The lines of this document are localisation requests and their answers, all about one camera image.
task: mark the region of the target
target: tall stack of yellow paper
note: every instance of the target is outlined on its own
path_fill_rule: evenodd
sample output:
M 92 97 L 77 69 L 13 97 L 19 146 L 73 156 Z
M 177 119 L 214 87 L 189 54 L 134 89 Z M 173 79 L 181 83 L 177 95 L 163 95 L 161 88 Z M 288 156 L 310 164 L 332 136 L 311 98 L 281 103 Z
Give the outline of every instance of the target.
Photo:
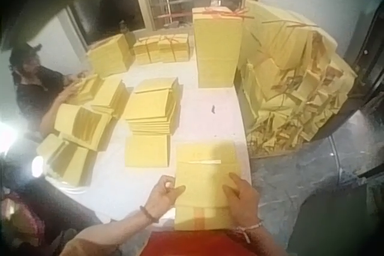
M 253 112 L 252 156 L 310 141 L 338 113 L 356 74 L 335 53 L 336 41 L 297 13 L 246 1 L 239 69 Z
M 93 100 L 102 82 L 102 79 L 97 74 L 81 79 L 80 83 L 77 84 L 78 91 L 67 102 L 69 104 L 82 105 Z
M 92 109 L 120 118 L 128 100 L 128 91 L 119 79 L 106 78 L 92 101 Z
M 100 77 L 127 71 L 134 59 L 122 34 L 95 43 L 87 54 Z
M 125 147 L 126 167 L 168 167 L 169 135 L 132 135 Z
M 172 134 L 179 103 L 177 78 L 147 79 L 129 97 L 123 118 L 135 135 Z
M 81 106 L 62 104 L 56 115 L 55 129 L 62 138 L 97 151 L 111 118 Z
M 136 62 L 138 64 L 149 64 L 161 61 L 158 51 L 160 35 L 139 38 L 133 46 Z
M 45 174 L 73 186 L 84 185 L 96 153 L 49 134 L 37 147 L 44 159 Z
M 239 60 L 242 18 L 226 7 L 193 8 L 200 88 L 231 87 Z
M 158 48 L 163 62 L 183 62 L 190 59 L 188 34 L 162 35 Z
M 241 174 L 232 142 L 190 143 L 176 147 L 176 183 L 185 185 L 177 199 L 175 230 L 231 228 L 223 185 L 236 188 L 229 173 Z

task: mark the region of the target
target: tied paper bundle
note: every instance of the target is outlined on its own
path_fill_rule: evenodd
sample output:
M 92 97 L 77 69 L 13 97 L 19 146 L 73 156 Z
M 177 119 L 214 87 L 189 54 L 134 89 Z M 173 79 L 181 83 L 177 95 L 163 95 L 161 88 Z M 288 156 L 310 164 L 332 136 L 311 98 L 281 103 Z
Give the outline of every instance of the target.
M 125 147 L 125 166 L 137 168 L 168 167 L 169 135 L 132 135 Z
M 139 38 L 133 46 L 136 62 L 140 65 L 160 62 L 159 41 L 160 35 Z
M 95 43 L 87 54 L 94 72 L 100 77 L 126 72 L 134 59 L 122 34 Z
M 190 59 L 188 34 L 162 35 L 158 48 L 163 62 L 185 62 Z
M 91 103 L 94 111 L 120 118 L 128 101 L 124 83 L 113 77 L 106 78 Z
M 175 230 L 233 227 L 223 185 L 236 188 L 229 173 L 241 174 L 232 142 L 186 143 L 176 147 L 176 183 L 185 192 L 176 200 Z
M 171 135 L 179 106 L 177 78 L 147 79 L 135 87 L 122 118 L 134 135 Z
M 200 88 L 231 87 L 242 38 L 243 18 L 226 7 L 193 8 Z
M 239 69 L 254 120 L 250 153 L 275 155 L 310 141 L 348 98 L 356 74 L 337 43 L 291 11 L 247 1 Z
M 81 79 L 77 84 L 77 93 L 68 100 L 68 103 L 82 105 L 93 100 L 102 83 L 102 79 L 96 74 Z
M 99 151 L 111 116 L 94 113 L 81 106 L 61 104 L 56 115 L 55 129 L 60 137 L 93 151 Z
M 96 153 L 49 134 L 37 147 L 44 159 L 44 174 L 72 186 L 86 185 Z

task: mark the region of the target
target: gray marble floor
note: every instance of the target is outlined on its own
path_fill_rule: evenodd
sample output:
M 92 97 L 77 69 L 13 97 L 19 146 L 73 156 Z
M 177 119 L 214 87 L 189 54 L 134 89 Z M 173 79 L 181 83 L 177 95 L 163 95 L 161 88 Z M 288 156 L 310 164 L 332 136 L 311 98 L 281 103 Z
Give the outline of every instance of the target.
M 383 123 L 356 112 L 331 137 L 304 145 L 285 156 L 251 159 L 253 186 L 261 193 L 260 217 L 284 246 L 300 205 L 317 191 L 344 182 L 383 163 Z

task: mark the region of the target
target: right hand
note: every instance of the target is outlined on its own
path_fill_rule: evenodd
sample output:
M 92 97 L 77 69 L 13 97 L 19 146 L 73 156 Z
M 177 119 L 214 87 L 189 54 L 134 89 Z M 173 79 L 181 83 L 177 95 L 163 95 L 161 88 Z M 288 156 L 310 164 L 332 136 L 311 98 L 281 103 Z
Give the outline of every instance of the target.
M 59 104 L 65 103 L 66 100 L 69 99 L 72 95 L 74 95 L 77 90 L 79 90 L 79 87 L 76 85 L 76 82 L 73 82 L 72 84 L 68 85 L 62 92 L 59 93 L 59 95 L 56 97 L 56 101 Z
M 258 224 L 260 222 L 257 216 L 260 194 L 246 180 L 236 174 L 229 173 L 229 177 L 236 184 L 237 191 L 227 185 L 223 185 L 223 190 L 235 224 L 241 227 Z

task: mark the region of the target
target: white table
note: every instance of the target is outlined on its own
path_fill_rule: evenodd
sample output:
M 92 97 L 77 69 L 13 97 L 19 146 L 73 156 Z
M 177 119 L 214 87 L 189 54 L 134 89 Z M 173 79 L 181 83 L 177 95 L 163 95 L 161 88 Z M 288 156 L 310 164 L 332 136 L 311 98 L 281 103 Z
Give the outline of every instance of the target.
M 134 87 L 144 79 L 178 77 L 182 85 L 179 127 L 171 136 L 168 168 L 126 168 L 125 142 L 131 132 L 119 121 L 105 152 L 99 152 L 88 187 L 70 188 L 53 179 L 55 187 L 73 200 L 93 210 L 103 221 L 120 220 L 134 212 L 145 201 L 161 175 L 175 175 L 175 147 L 192 141 L 231 140 L 235 143 L 242 177 L 251 182 L 247 142 L 235 88 L 199 89 L 195 56 L 189 62 L 133 65 L 128 72 L 114 77 Z M 173 226 L 175 210 L 160 221 Z

